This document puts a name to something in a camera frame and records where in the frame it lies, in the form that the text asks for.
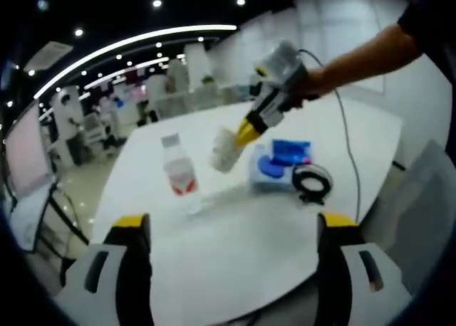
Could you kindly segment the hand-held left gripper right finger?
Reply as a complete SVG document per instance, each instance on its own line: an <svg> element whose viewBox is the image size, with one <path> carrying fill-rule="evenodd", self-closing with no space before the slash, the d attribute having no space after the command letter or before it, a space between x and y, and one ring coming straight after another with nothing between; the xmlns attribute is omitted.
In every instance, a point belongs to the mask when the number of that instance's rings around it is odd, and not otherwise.
<svg viewBox="0 0 456 326"><path fill-rule="evenodd" d="M318 215L317 325L389 325L412 300L396 263L347 216Z"/></svg>

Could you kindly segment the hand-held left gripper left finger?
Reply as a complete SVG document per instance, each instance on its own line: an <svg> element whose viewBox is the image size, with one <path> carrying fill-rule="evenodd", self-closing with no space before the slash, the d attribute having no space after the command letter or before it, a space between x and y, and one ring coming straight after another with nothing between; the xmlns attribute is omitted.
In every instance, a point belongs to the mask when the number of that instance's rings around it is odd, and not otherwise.
<svg viewBox="0 0 456 326"><path fill-rule="evenodd" d="M153 325L150 218L119 218L66 271L59 308L76 325Z"/></svg>

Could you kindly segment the person's right hand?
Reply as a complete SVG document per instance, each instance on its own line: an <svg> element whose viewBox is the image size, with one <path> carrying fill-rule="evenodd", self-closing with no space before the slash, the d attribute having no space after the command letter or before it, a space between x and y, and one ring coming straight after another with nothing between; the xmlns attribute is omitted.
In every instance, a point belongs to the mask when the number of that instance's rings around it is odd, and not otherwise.
<svg viewBox="0 0 456 326"><path fill-rule="evenodd" d="M305 96L324 96L337 88L337 82L326 72L317 68L308 72L302 87Z"/></svg>

